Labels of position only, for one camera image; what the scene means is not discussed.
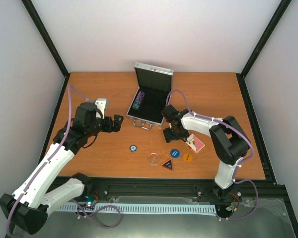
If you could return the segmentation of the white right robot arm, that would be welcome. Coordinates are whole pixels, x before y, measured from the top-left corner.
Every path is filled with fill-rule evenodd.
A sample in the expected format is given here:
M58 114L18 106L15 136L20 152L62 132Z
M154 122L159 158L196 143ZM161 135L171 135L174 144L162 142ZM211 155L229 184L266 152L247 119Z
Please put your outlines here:
M241 167L248 151L251 156L254 155L250 140L233 116L211 118L188 109L180 112L172 105L166 106L162 115L169 123L169 127L163 130L167 143L188 139L190 130L211 138L220 160L215 183L221 189L227 189L235 182L237 169Z

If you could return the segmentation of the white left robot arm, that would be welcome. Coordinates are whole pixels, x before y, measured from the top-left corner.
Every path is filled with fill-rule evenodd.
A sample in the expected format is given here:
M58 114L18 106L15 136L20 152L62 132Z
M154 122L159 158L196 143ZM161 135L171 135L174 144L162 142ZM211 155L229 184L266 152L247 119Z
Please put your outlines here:
M100 98L81 103L75 115L69 115L65 126L53 139L45 157L29 178L13 194L3 194L0 207L7 218L6 227L14 223L30 235L37 233L48 217L68 201L80 197L93 202L96 194L92 179L82 173L74 174L65 184L48 191L59 172L80 149L91 146L89 138L96 139L100 132L118 132L124 117L107 117L108 103Z

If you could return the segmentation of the aluminium poker case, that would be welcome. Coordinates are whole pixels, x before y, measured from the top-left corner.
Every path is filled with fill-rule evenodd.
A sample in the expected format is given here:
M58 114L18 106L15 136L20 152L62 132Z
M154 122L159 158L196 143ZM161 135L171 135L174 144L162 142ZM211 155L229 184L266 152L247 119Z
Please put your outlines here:
M162 110L170 98L172 90L173 69L136 62L134 65L138 89L129 106L127 117L133 121L133 126L150 130L153 126L162 126L164 117ZM143 91L145 97L138 110L132 108L137 94Z

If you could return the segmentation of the blue white poker chip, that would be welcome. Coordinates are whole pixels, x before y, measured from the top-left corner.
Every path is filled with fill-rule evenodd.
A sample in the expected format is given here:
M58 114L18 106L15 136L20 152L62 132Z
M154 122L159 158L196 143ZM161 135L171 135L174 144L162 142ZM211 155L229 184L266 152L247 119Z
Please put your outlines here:
M129 149L130 149L130 151L135 152L135 151L137 151L138 148L135 144L133 144L133 145L130 146Z

